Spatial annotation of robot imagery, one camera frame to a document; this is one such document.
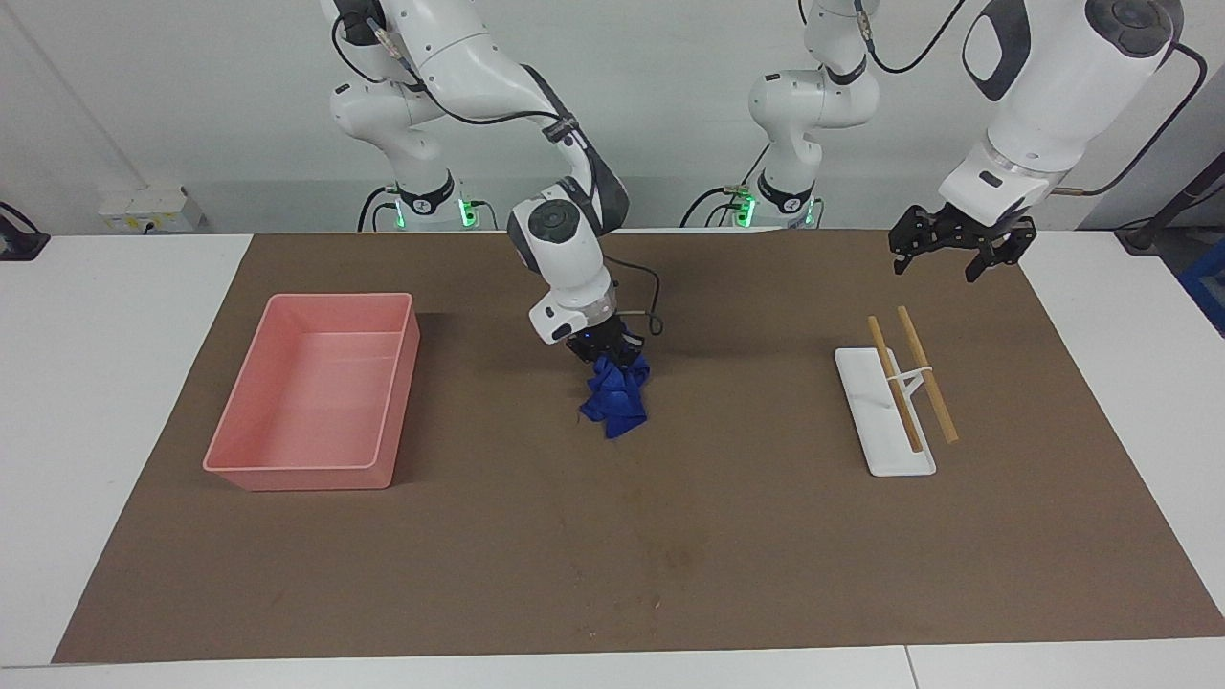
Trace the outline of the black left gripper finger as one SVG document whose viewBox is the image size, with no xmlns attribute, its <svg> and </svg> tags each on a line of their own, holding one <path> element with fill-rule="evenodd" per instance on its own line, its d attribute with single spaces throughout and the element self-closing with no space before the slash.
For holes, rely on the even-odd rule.
<svg viewBox="0 0 1225 689">
<path fill-rule="evenodd" d="M 904 273 L 915 257 L 927 253 L 927 226 L 895 226 L 888 239 L 897 276 Z"/>
<path fill-rule="evenodd" d="M 978 257 L 973 257 L 964 271 L 967 283 L 974 283 L 993 266 L 1018 264 L 1020 257 L 1028 253 L 1031 243 L 1031 238 L 1000 238 L 998 242 L 981 242 L 978 248 Z"/>
</svg>

